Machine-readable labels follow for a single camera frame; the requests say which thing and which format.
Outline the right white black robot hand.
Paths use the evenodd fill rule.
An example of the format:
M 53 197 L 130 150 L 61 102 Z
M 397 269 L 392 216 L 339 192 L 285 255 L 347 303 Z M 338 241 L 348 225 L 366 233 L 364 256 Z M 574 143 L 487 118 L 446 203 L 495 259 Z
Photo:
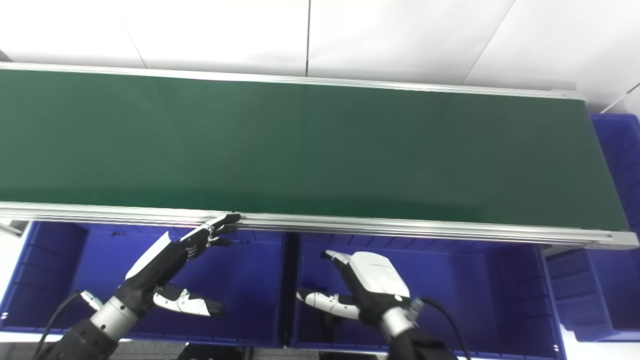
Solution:
M 299 288 L 296 297 L 302 303 L 330 315 L 361 321 L 382 333 L 395 337 L 416 326 L 410 319 L 410 290 L 388 257 L 371 251 L 352 254 L 326 250 L 339 271 L 350 295 Z

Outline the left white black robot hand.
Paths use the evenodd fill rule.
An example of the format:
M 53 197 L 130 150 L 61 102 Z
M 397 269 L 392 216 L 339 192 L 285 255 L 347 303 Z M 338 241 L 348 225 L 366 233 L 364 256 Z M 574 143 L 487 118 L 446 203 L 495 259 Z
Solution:
M 128 310 L 141 319 L 155 305 L 172 312 L 205 317 L 219 317 L 226 306 L 196 292 L 170 283 L 186 265 L 208 248 L 227 247 L 231 241 L 222 237 L 234 233 L 242 216 L 227 213 L 190 230 L 178 241 L 164 233 L 128 271 L 125 282 L 115 291 L 120 310 Z

